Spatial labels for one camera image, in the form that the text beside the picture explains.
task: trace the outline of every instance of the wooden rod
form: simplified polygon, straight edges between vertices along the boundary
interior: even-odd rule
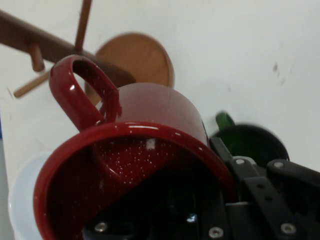
[[[92,0],[83,0],[82,2],[78,31],[76,33],[75,44],[74,44],[74,48],[77,51],[81,51],[84,45],[91,3],[92,3]]]
[[[87,51],[77,51],[75,47],[50,33],[0,10],[0,43],[29,54],[29,43],[37,43],[45,60],[56,63],[66,56],[81,54],[95,64],[113,81],[117,87],[136,82],[127,71],[105,61]]]
[[[17,89],[13,93],[13,95],[16,98],[21,98],[23,95],[27,94],[28,92],[30,92],[31,90],[39,86],[40,84],[47,81],[49,78],[49,75],[50,75],[50,71],[46,71],[44,74],[36,77],[35,79],[31,80],[30,82],[26,83],[25,85]]]
[[[43,71],[45,69],[45,63],[44,59],[42,58],[39,45],[32,42],[28,45],[28,48],[32,62],[32,69],[35,72]]]

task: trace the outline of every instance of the mug rim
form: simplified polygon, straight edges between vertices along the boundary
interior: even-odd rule
[[[285,156],[285,159],[287,161],[290,161],[288,151],[285,145],[282,143],[282,141],[271,131],[258,125],[246,124],[246,123],[235,124],[223,130],[218,130],[216,133],[213,134],[213,137],[220,138],[224,134],[232,133],[235,130],[241,130],[241,129],[258,133],[259,135],[262,135],[264,138],[271,140],[274,143],[275,148],[278,150],[278,152],[281,152]]]
[[[33,192],[33,212],[41,236],[53,240],[54,232],[44,214],[47,206],[48,186],[58,169],[75,152],[98,141],[140,136],[166,140],[194,154],[215,175],[229,200],[236,199],[234,180],[223,161],[203,142],[175,128],[151,122],[112,122],[89,127],[62,143],[47,159],[36,179]]]

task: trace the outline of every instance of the wooden stand base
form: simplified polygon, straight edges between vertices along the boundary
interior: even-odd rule
[[[173,87],[174,68],[164,47],[141,33],[125,33],[108,41],[96,53],[98,59],[130,73],[137,83],[156,83]],[[85,93],[92,103],[100,97],[89,85]]]

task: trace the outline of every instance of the mug handle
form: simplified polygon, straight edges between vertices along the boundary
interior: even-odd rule
[[[233,121],[231,116],[225,111],[221,111],[221,112],[217,113],[215,115],[215,121],[219,127],[219,131],[222,131],[224,129],[228,129],[228,128],[235,125],[235,122]]]
[[[109,111],[116,111],[112,103],[119,105],[119,91],[105,73],[86,57],[67,56],[52,67],[49,77],[52,95],[76,128],[82,131],[105,118],[81,89],[74,73],[82,77],[103,101],[110,103]]]

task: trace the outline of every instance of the wooden peg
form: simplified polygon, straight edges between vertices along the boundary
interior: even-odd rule
[[[28,45],[28,49],[31,56],[33,70],[35,72],[43,71],[45,69],[45,63],[39,45],[36,43],[30,43]]]
[[[74,44],[74,48],[76,51],[82,51],[82,48],[84,45],[91,3],[92,3],[92,0],[83,0],[82,2],[78,31],[76,33],[75,44]]]
[[[23,85],[22,87],[17,89],[13,93],[13,95],[16,98],[21,98],[23,95],[27,94],[28,92],[30,92],[31,90],[33,90],[34,88],[39,86],[40,84],[42,84],[45,81],[47,81],[48,78],[49,78],[49,75],[50,75],[50,70],[46,71],[44,74],[36,77],[35,79],[31,80],[30,82],[26,83],[25,85]]]

